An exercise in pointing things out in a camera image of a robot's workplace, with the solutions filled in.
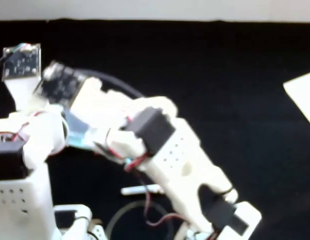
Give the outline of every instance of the black fabric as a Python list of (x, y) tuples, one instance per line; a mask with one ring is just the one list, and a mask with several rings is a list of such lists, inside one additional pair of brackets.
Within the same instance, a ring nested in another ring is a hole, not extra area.
[[(43, 66), (100, 70), (170, 97), (240, 199), (262, 212), (251, 239), (310, 239), (310, 124), (282, 86), (310, 72), (310, 24), (0, 22), (0, 56), (20, 42), (42, 44)], [(0, 117), (11, 111), (0, 81)], [(55, 204), (86, 204), (104, 223), (143, 198), (121, 196), (138, 181), (90, 152), (67, 149), (49, 171)], [(166, 198), (155, 201), (169, 210)], [(118, 222), (114, 240), (165, 237), (165, 226), (143, 224), (142, 209), (134, 216)]]

